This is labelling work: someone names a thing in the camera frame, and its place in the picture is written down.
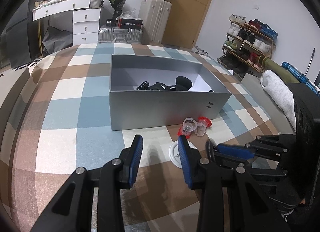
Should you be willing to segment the red clear hair clip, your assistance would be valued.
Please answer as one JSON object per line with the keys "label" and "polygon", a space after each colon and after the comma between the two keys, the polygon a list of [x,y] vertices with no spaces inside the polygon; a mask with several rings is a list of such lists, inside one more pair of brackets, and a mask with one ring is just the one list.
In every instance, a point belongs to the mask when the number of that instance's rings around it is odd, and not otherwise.
{"label": "red clear hair clip", "polygon": [[197,122],[193,118],[185,118],[181,127],[179,128],[177,135],[185,135],[185,137],[189,139],[192,132],[195,131],[196,127]]}
{"label": "red clear hair clip", "polygon": [[212,122],[207,117],[201,116],[198,118],[196,129],[194,130],[195,134],[199,137],[204,136],[206,129],[212,125]]}

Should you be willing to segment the white round pin badge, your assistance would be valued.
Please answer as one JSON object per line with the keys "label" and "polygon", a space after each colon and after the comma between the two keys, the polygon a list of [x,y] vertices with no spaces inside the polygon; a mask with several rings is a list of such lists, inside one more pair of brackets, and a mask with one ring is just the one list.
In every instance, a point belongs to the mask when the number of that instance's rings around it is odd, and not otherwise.
{"label": "white round pin badge", "polygon": [[171,144],[169,148],[171,162],[183,170],[191,170],[201,158],[196,146],[189,142],[184,136]]}

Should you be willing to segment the grey box lid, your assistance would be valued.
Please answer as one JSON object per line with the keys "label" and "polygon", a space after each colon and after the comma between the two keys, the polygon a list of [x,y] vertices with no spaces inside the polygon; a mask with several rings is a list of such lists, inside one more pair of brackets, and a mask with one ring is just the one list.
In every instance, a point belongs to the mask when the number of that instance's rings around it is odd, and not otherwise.
{"label": "grey box lid", "polygon": [[266,115],[269,116],[272,124],[278,134],[295,134],[289,120],[283,111],[276,105],[272,98],[265,92],[260,84],[260,78],[251,74],[246,74],[241,81],[247,91],[253,96],[253,99],[262,106]]}

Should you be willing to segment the white pillow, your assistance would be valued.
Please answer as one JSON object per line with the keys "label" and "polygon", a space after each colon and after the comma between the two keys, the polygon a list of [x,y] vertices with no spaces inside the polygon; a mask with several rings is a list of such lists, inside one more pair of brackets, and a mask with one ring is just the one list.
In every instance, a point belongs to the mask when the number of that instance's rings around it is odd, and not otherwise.
{"label": "white pillow", "polygon": [[296,117],[293,93],[281,78],[273,71],[265,71],[260,78],[260,84],[276,105],[283,111],[292,128],[296,131]]}

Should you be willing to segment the olive green rolled blanket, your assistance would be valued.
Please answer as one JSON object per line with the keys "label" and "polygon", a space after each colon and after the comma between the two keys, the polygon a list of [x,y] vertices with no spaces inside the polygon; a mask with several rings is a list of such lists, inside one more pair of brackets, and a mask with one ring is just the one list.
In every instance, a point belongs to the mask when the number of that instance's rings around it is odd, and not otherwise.
{"label": "olive green rolled blanket", "polygon": [[299,83],[299,81],[295,78],[294,75],[289,73],[287,70],[282,68],[279,64],[276,62],[272,61],[268,57],[265,56],[260,56],[258,58],[258,62],[263,66],[265,71],[271,70],[273,71],[277,76],[281,78],[281,80],[284,83]]}

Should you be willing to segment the checkered bed sheet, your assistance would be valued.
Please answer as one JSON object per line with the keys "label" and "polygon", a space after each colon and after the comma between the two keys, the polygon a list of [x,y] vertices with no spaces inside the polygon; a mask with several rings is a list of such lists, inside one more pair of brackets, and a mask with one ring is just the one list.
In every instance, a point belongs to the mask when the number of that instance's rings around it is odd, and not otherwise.
{"label": "checkered bed sheet", "polygon": [[231,97],[203,137],[190,141],[201,152],[208,138],[242,145],[257,135],[279,134],[266,106],[216,61],[160,46],[83,44],[51,54],[27,70],[28,80],[7,120],[1,147],[1,200],[20,231],[40,213],[80,166],[103,166],[143,136],[137,181],[123,190],[126,231],[195,231],[199,200],[169,158],[178,126],[112,131],[110,65],[114,54],[171,58],[204,65]]}

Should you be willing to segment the shoe rack with shoes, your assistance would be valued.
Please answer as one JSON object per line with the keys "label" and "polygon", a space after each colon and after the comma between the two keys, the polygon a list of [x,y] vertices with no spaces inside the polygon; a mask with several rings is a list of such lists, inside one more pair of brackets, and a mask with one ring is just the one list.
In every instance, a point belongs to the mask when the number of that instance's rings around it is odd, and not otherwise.
{"label": "shoe rack with shoes", "polygon": [[271,58],[278,33],[258,19],[247,21],[241,15],[229,17],[231,26],[222,45],[223,56],[217,61],[239,80],[246,74],[261,76],[265,71],[258,58]]}

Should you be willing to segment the black hair accessories pile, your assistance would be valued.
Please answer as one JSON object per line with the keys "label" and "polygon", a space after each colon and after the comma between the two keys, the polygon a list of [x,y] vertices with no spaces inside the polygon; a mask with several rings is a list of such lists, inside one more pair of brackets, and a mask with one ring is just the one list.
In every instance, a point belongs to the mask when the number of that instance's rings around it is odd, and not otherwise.
{"label": "black hair accessories pile", "polygon": [[147,90],[152,90],[152,91],[175,91],[176,86],[167,86],[164,83],[161,82],[156,82],[154,85],[149,86]]}

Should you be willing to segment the grey cardboard box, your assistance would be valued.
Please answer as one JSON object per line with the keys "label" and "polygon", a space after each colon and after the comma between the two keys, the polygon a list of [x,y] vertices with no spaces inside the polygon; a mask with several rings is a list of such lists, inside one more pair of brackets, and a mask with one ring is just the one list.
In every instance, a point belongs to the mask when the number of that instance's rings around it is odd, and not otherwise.
{"label": "grey cardboard box", "polygon": [[[186,91],[139,90],[146,83],[193,82]],[[185,118],[214,119],[231,93],[203,64],[166,57],[114,54],[110,69],[110,118],[114,131],[179,125]]]}

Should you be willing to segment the wooden door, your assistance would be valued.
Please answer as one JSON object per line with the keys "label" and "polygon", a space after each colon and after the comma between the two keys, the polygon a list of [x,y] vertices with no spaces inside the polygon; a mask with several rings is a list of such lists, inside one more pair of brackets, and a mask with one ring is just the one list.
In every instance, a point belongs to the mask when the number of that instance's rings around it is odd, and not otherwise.
{"label": "wooden door", "polygon": [[170,0],[171,11],[162,43],[186,49],[195,44],[211,0]]}

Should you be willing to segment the silver suitcase lying flat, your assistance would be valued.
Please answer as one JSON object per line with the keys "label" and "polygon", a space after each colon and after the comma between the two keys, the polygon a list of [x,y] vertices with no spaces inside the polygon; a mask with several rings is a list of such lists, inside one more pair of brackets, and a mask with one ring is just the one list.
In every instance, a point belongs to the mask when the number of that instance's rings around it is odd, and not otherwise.
{"label": "silver suitcase lying flat", "polygon": [[101,27],[98,32],[99,43],[141,44],[142,37],[142,30],[131,28]]}

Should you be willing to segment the black refrigerator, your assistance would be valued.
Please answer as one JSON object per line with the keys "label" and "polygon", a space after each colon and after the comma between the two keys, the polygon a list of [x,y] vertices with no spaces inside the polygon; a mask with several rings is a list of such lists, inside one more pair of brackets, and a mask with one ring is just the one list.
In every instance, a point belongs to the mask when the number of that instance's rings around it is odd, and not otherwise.
{"label": "black refrigerator", "polygon": [[1,33],[1,68],[14,69],[31,62],[28,25],[29,0],[25,0]]}

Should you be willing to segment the black red box on suitcase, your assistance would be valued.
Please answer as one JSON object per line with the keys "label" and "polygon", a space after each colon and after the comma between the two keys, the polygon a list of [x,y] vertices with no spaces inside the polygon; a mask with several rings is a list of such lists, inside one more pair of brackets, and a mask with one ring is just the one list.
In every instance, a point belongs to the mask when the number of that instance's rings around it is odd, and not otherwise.
{"label": "black red box on suitcase", "polygon": [[135,29],[140,30],[142,28],[142,19],[139,18],[125,18],[120,17],[118,19],[118,27],[120,29]]}

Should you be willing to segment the white desk with drawers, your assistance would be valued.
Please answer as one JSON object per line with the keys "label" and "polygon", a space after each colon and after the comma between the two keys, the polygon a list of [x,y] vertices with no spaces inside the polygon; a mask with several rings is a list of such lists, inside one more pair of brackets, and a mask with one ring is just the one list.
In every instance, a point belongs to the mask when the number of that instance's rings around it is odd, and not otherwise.
{"label": "white desk with drawers", "polygon": [[48,17],[59,30],[72,33],[73,45],[98,42],[102,0],[61,0],[32,11],[33,21]]}

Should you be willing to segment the dark green flower bouquet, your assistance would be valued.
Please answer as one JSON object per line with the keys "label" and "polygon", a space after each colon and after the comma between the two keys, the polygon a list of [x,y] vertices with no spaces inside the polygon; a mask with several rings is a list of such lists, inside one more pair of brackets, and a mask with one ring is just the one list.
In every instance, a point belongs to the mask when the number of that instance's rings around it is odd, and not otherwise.
{"label": "dark green flower bouquet", "polygon": [[117,17],[119,17],[123,13],[122,9],[125,5],[126,0],[109,0],[109,2],[114,9],[112,19],[116,20]]}

